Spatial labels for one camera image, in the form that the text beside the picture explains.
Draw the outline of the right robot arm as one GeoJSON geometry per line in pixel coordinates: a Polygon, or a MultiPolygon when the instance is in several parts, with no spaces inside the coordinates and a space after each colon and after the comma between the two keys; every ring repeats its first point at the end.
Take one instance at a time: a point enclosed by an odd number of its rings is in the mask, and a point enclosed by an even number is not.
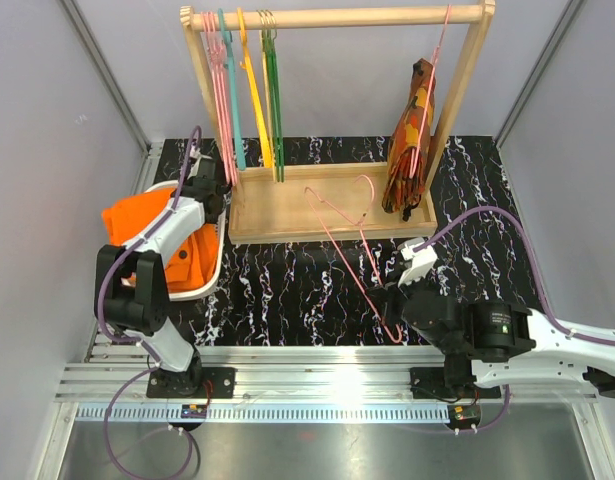
{"type": "Polygon", "coordinates": [[[410,372],[417,398],[491,397],[513,383],[570,381],[615,399],[615,329],[555,327],[535,309],[463,302],[422,282],[373,287],[368,297],[380,320],[410,327],[444,357],[429,373],[410,372]]]}

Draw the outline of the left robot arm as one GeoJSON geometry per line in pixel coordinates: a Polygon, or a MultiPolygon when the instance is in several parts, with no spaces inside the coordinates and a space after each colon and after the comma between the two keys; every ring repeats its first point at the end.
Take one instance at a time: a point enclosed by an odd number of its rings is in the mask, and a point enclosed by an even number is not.
{"type": "Polygon", "coordinates": [[[110,235],[96,259],[94,315],[110,340],[152,356],[153,377],[182,397],[204,383],[200,355],[169,317],[171,291],[205,286],[218,270],[215,226],[228,184],[222,163],[202,157],[169,188],[125,198],[103,213],[110,235]]]}

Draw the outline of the orange trousers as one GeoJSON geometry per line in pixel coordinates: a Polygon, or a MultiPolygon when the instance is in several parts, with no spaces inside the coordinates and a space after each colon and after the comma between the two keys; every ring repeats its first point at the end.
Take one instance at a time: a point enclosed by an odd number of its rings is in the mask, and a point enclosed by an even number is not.
{"type": "MultiPolygon", "coordinates": [[[[109,243],[120,246],[144,230],[167,205],[175,187],[166,182],[164,188],[127,197],[105,209],[101,216],[109,243]]],[[[202,288],[215,273],[219,257],[216,226],[205,224],[190,234],[165,266],[170,293],[202,288]]]]}

